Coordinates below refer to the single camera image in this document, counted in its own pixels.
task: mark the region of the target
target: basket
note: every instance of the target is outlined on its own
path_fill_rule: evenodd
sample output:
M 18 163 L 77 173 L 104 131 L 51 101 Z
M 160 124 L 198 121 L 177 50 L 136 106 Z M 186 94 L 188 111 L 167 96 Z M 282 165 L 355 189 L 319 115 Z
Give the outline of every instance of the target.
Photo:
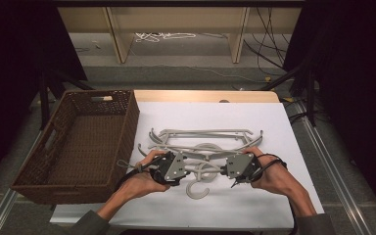
M 36 204 L 104 203 L 129 161 L 139 109 L 133 91 L 66 92 L 11 188 Z

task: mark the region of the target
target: hand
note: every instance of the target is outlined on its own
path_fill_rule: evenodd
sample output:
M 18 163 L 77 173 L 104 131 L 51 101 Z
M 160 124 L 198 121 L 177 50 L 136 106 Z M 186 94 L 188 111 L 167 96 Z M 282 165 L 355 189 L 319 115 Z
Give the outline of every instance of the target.
M 255 156 L 263 154 L 256 146 L 245 149 L 244 153 L 253 153 Z M 276 160 L 276 157 L 261 156 L 258 160 L 261 166 L 265 166 Z M 296 216 L 316 214 L 307 190 L 281 163 L 274 164 L 265 170 L 261 179 L 252 182 L 252 187 L 288 197 Z
M 145 159 L 139 162 L 139 164 L 148 164 L 155 156 L 164 153 L 164 151 L 153 150 L 146 156 Z M 111 196 L 108 202 L 106 202 L 97 211 L 97 214 L 99 214 L 105 220 L 109 221 L 128 201 L 146 196 L 150 193 L 164 192 L 169 189 L 169 187 L 169 185 L 162 185 L 157 183 L 151 177 L 151 174 L 148 171 L 138 173 L 124 181 L 120 188 Z

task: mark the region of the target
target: white table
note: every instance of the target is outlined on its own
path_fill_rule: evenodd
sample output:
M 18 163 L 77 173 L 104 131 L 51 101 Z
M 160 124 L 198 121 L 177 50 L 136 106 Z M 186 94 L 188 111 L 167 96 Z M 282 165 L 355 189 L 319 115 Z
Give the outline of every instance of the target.
M 253 137 L 257 137 L 262 129 L 263 140 L 258 146 L 264 152 L 278 155 L 288 164 L 288 169 L 310 194 L 316 211 L 323 212 L 282 104 L 139 102 L 138 106 L 141 113 L 132 164 L 142 159 L 137 150 L 139 143 L 146 152 L 149 151 L 151 128 L 157 133 L 166 128 L 250 129 Z M 227 148 L 240 145 L 234 140 L 213 140 L 213 143 Z M 189 141 L 204 142 L 198 139 Z M 253 189 L 246 184 L 230 188 L 233 180 L 219 175 L 212 183 L 197 183 L 194 190 L 201 192 L 208 187 L 210 193 L 204 199 L 193 200 L 185 192 L 185 186 L 193 178 L 193 175 L 188 175 L 181 180 L 180 186 L 165 193 L 151 194 L 127 203 L 111 220 L 111 225 L 120 228 L 249 231 L 293 227 L 289 203 L 284 196 Z M 69 225 L 100 206 L 58 205 L 50 222 Z

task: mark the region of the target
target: person's right hand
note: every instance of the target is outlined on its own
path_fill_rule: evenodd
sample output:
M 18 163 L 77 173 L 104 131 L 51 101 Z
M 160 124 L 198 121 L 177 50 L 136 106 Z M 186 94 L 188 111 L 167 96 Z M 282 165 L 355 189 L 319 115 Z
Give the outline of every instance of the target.
M 247 148 L 243 152 L 253 153 L 255 156 L 263 154 L 256 146 Z M 265 166 L 276 159 L 276 157 L 269 155 L 258 158 L 261 166 Z M 296 216 L 316 214 L 307 190 L 281 163 L 273 164 L 266 169 L 259 180 L 252 182 L 252 187 L 288 197 Z

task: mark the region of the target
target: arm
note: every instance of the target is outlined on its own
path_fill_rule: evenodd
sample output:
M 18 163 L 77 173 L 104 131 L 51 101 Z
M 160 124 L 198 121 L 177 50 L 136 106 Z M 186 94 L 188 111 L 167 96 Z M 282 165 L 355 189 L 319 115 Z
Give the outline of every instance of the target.
M 245 152 L 256 156 L 263 154 L 258 147 L 248 148 Z M 275 159 L 272 156 L 258 158 L 261 166 Z M 269 167 L 261 179 L 252 182 L 252 187 L 286 196 L 295 212 L 301 235 L 335 234 L 330 217 L 327 214 L 316 213 L 307 190 L 281 163 Z
M 154 156 L 163 153 L 163 151 L 151 151 L 140 164 L 145 165 L 149 163 Z M 125 203 L 153 192 L 164 192 L 167 189 L 169 189 L 169 185 L 162 185 L 155 182 L 149 172 L 138 173 L 127 179 L 97 212 L 90 211 L 82 217 L 71 228 L 70 234 L 106 234 L 110 227 L 109 221 Z

